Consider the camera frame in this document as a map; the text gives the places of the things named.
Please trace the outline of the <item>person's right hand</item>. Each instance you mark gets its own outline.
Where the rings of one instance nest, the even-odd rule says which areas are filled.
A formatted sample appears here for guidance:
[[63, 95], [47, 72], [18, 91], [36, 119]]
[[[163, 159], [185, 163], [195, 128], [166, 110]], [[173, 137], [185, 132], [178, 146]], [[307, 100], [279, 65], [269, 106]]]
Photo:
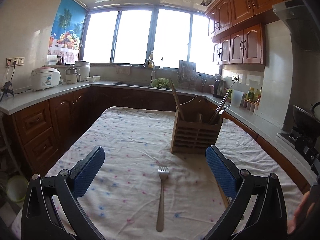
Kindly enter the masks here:
[[297, 207], [297, 209], [295, 210], [295, 213], [293, 214], [293, 219], [289, 220], [287, 222], [287, 233], [290, 235], [292, 234], [295, 229], [296, 229], [296, 225], [297, 225], [297, 219], [301, 217], [301, 213], [302, 213], [302, 209], [305, 206], [308, 198], [309, 198], [310, 192], [308, 191], [307, 193], [304, 194], [302, 201], [300, 202], [299, 206]]

